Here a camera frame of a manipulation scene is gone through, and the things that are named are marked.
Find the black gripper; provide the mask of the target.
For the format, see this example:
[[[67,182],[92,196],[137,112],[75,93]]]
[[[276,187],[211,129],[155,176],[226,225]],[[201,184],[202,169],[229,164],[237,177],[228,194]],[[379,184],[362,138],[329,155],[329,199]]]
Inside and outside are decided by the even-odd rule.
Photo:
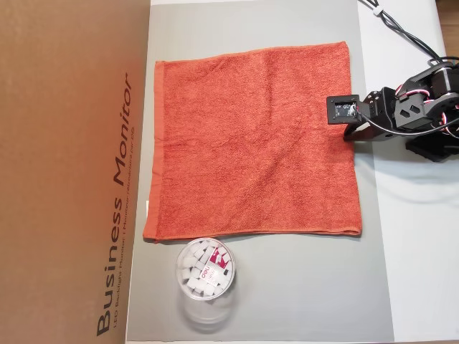
[[[348,124],[344,131],[344,141],[383,141],[392,138],[392,131],[396,129],[395,103],[395,90],[390,87],[368,94],[359,106],[362,120],[368,124]]]

